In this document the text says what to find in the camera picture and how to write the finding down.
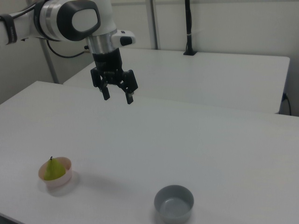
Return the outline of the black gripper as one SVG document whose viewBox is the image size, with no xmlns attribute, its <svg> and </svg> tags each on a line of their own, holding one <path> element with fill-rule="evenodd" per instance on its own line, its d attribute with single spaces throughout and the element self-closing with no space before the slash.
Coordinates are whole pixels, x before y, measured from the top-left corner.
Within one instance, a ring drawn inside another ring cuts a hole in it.
<svg viewBox="0 0 299 224">
<path fill-rule="evenodd" d="M 123 71 L 119 49 L 105 54 L 92 54 L 95 67 L 91 70 L 93 86 L 99 88 L 104 100 L 110 98 L 108 84 L 117 85 L 125 92 L 127 104 L 133 103 L 138 84 L 132 70 Z"/>
</svg>

